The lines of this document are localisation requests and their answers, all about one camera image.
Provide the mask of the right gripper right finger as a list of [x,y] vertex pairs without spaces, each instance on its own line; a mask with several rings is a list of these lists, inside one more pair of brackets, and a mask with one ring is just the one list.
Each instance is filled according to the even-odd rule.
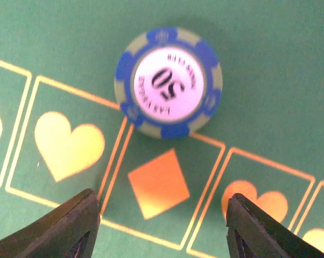
[[230,257],[324,257],[241,193],[229,199],[226,221]]

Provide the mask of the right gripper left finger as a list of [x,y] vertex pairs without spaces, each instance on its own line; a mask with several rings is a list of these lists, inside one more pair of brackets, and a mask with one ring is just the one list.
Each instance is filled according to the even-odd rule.
[[0,257],[91,257],[99,225],[97,194],[85,189],[0,240]]

